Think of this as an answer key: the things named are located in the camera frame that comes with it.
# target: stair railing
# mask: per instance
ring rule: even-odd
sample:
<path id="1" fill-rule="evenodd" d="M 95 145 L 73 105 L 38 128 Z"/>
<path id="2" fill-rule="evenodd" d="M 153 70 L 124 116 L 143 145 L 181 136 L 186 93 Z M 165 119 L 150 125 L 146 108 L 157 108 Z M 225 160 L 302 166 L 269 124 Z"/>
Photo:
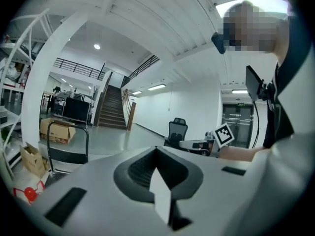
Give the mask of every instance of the stair railing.
<path id="1" fill-rule="evenodd" d="M 139 73 L 143 72 L 145 69 L 149 68 L 151 65 L 155 64 L 158 61 L 159 58 L 157 56 L 155 55 L 151 56 L 141 66 L 134 70 L 133 73 L 129 75 L 129 77 L 124 77 L 121 88 L 124 87 L 127 83 L 129 83 L 129 81 L 132 80 L 134 77 L 137 77 Z"/>
<path id="2" fill-rule="evenodd" d="M 110 73 L 110 75 L 109 75 L 109 77 L 108 77 L 108 79 L 106 81 L 106 84 L 105 84 L 103 92 L 100 92 L 98 104 L 97 104 L 97 107 L 96 107 L 96 112 L 95 112 L 93 126 L 96 126 L 96 127 L 98 126 L 100 112 L 101 112 L 101 109 L 102 109 L 102 106 L 103 106 L 103 103 L 104 103 L 104 100 L 105 100 L 105 95 L 106 95 L 106 92 L 107 92 L 107 89 L 108 89 L 108 85 L 109 85 L 109 81 L 110 81 L 110 78 L 112 77 L 112 74 L 113 74 L 113 72 Z"/>
<path id="3" fill-rule="evenodd" d="M 136 109 L 136 103 L 135 102 L 133 102 L 132 104 L 130 103 L 129 95 L 128 95 L 128 89 L 123 91 L 123 105 L 125 105 L 126 111 L 128 114 L 127 130 L 130 131 L 131 126 L 132 126 L 134 112 Z"/>
<path id="4" fill-rule="evenodd" d="M 57 58 L 53 66 L 55 68 L 64 69 L 69 72 L 79 73 L 81 75 L 85 75 L 100 81 L 103 80 L 105 75 L 105 72 L 61 58 Z"/>

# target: white pillar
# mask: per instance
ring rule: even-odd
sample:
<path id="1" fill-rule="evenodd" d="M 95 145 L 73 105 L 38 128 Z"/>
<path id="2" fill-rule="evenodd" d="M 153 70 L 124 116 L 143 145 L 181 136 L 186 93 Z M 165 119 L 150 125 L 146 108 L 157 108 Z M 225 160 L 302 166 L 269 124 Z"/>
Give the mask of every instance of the white pillar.
<path id="1" fill-rule="evenodd" d="M 94 95 L 94 90 L 95 90 L 95 88 L 96 88 L 96 85 L 93 84 L 92 89 L 90 90 L 90 96 L 92 96 L 92 97 L 93 97 L 93 95 Z"/>
<path id="2" fill-rule="evenodd" d="M 24 91 L 21 125 L 23 143 L 38 147 L 40 103 L 53 64 L 68 40 L 88 20 L 87 11 L 77 11 L 47 40 L 33 63 Z"/>
<path id="3" fill-rule="evenodd" d="M 99 89 L 98 89 L 98 93 L 97 93 L 97 96 L 96 96 L 96 99 L 95 99 L 95 102 L 94 102 L 94 107 L 93 107 L 93 112 L 92 112 L 92 118 L 91 118 L 91 123 L 94 123 L 94 118 L 95 118 L 95 113 L 96 113 L 96 108 L 97 108 L 97 104 L 98 104 L 98 101 L 99 101 L 99 97 L 100 97 L 100 94 L 104 91 L 104 88 L 105 88 L 105 85 L 106 85 L 106 82 L 110 76 L 112 71 L 108 71 L 104 74 L 104 78 L 102 80 L 102 83 L 100 84 L 99 86 Z"/>

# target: black vent slot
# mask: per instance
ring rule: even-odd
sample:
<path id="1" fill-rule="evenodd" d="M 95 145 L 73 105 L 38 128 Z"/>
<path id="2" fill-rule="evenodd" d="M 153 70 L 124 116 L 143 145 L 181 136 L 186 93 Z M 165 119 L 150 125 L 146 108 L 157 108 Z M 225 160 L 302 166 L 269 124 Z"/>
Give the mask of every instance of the black vent slot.
<path id="1" fill-rule="evenodd" d="M 229 172 L 229 173 L 239 175 L 239 176 L 244 176 L 244 174 L 246 172 L 246 170 L 240 170 L 240 169 L 236 169 L 236 168 L 229 167 L 229 166 L 225 166 L 224 168 L 222 168 L 222 171 Z"/>
<path id="2" fill-rule="evenodd" d="M 163 152 L 157 153 L 157 169 L 170 190 L 188 177 L 188 168 Z"/>
<path id="3" fill-rule="evenodd" d="M 53 206 L 53 208 L 45 215 L 45 217 L 57 226 L 62 227 L 67 218 L 80 203 L 86 192 L 86 190 L 81 188 L 71 188 L 71 190 L 69 190 L 58 201 L 58 203 Z"/>
<path id="4" fill-rule="evenodd" d="M 154 164 L 154 157 L 155 154 L 152 151 L 151 153 L 132 163 L 128 168 L 128 174 L 130 178 L 148 190 L 150 189 L 152 174 L 156 168 Z"/>

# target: wooden post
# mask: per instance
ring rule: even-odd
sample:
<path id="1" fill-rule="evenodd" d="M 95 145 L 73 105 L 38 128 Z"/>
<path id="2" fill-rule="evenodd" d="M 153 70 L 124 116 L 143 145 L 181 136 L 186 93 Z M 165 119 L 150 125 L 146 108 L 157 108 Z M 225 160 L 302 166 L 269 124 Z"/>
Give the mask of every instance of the wooden post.
<path id="1" fill-rule="evenodd" d="M 132 126 L 132 121 L 133 121 L 133 116 L 134 116 L 134 111 L 136 109 L 136 103 L 133 102 L 132 106 L 131 106 L 131 110 L 130 110 L 130 116 L 129 116 L 129 120 L 128 120 L 128 125 L 127 125 L 127 130 L 130 131 L 131 130 L 131 126 Z"/>

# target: black cable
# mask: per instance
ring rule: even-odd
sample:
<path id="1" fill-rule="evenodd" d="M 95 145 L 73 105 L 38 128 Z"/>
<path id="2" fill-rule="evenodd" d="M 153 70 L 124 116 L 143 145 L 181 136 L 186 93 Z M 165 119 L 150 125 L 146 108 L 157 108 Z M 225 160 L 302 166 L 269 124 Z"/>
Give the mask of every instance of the black cable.
<path id="1" fill-rule="evenodd" d="M 254 144 L 252 146 L 252 148 L 254 148 L 256 146 L 256 143 L 258 141 L 258 136 L 259 136 L 259 114 L 258 114 L 256 103 L 254 101 L 252 103 L 253 103 L 253 105 L 255 107 L 255 110 L 256 110 L 256 113 L 257 113 L 257 135 L 256 135 L 256 138 L 255 138 Z"/>

